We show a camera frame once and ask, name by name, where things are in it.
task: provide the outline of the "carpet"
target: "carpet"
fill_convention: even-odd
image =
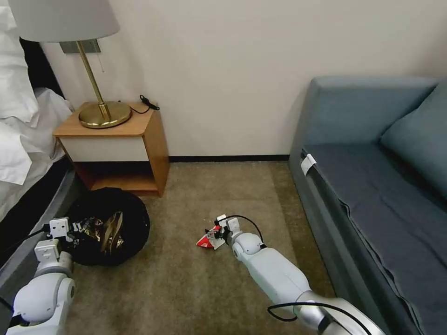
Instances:
[[[267,313],[269,299],[228,246],[195,245],[217,216],[247,216],[314,291],[333,296],[286,162],[175,163],[163,198],[142,200],[151,231],[140,253],[116,268],[75,266],[67,335],[313,334]]]

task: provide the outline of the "baseboard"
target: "baseboard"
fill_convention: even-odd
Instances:
[[[170,156],[172,163],[184,162],[232,162],[232,161],[288,161],[289,155],[241,155],[241,156]]]

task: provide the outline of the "black cable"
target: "black cable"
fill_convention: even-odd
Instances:
[[[269,312],[269,314],[271,316],[273,316],[275,319],[278,319],[280,321],[284,321],[284,322],[295,321],[297,319],[296,316],[294,318],[285,319],[285,318],[282,318],[282,317],[276,315],[275,313],[273,313],[271,311],[272,309],[277,309],[277,308],[282,308],[282,307],[290,307],[290,306],[317,306],[317,307],[324,307],[324,308],[329,308],[329,309],[336,310],[337,312],[343,313],[344,315],[350,317],[356,323],[358,323],[359,326],[361,326],[362,329],[365,331],[365,333],[367,333],[367,335],[372,335],[371,332],[368,330],[368,328],[366,328],[366,326],[359,319],[357,319],[355,316],[353,316],[351,313],[346,312],[344,309],[342,309],[340,307],[329,305],[329,304],[325,304],[325,303],[321,303],[321,302],[288,302],[288,303],[283,303],[283,304],[269,306],[267,308],[267,312]]]
[[[217,222],[220,222],[220,221],[223,221],[223,220],[226,220],[226,219],[231,219],[232,217],[239,217],[241,219],[246,219],[248,222],[251,222],[251,224],[253,226],[255,226],[255,228],[257,230],[257,233],[259,234],[259,238],[261,239],[261,242],[264,243],[264,239],[262,238],[261,231],[259,230],[257,225],[252,220],[250,220],[249,218],[247,218],[245,216],[242,216],[242,215],[230,215],[230,216],[224,217],[223,219],[218,220]]]
[[[141,102],[143,103],[143,104],[145,104],[146,106],[148,106],[148,109],[146,109],[144,112],[140,112],[140,111],[137,111],[135,108],[132,108],[131,106],[130,106],[130,109],[132,109],[135,113],[138,113],[138,114],[145,114],[145,113],[147,113],[150,109],[153,109],[153,110],[160,110],[160,107],[158,107],[157,105],[154,105],[153,103],[151,103],[150,101],[149,101],[149,99],[148,98],[146,98],[144,95],[142,95],[142,94],[140,94],[140,100],[141,100]]]
[[[28,235],[27,237],[24,237],[24,238],[22,238],[21,240],[15,242],[15,243],[13,243],[13,244],[11,244],[11,245],[10,245],[9,247],[7,247],[5,250],[2,250],[2,251],[0,252],[0,254],[7,252],[9,249],[11,249],[12,247],[16,246],[17,244],[22,243],[23,241],[26,241],[27,239],[29,239],[29,238],[31,238],[31,237],[33,237],[33,236],[36,236],[37,234],[44,233],[44,232],[45,232],[45,228],[41,228],[41,229],[39,229],[38,231],[36,231],[36,232],[34,232],[34,233]]]
[[[146,109],[144,112],[139,112],[139,111],[137,111],[135,108],[130,108],[130,109],[132,109],[135,113],[138,113],[138,114],[145,114],[145,113],[147,113],[149,110],[150,110],[150,107],[148,107],[148,109]]]
[[[2,297],[0,297],[0,302],[2,305],[4,305],[7,309],[9,309],[11,312],[14,312],[14,308]]]

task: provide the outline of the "trash bin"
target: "trash bin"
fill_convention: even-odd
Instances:
[[[87,192],[66,216],[73,241],[61,240],[62,247],[82,265],[119,265],[136,255],[149,237],[146,206],[120,188]]]

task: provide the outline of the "wooden nightstand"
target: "wooden nightstand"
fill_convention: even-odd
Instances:
[[[168,149],[160,112],[132,112],[129,121],[107,129],[81,126],[79,107],[53,135],[89,189],[122,188],[137,195],[163,194],[169,171]],[[130,103],[137,111],[146,105]]]

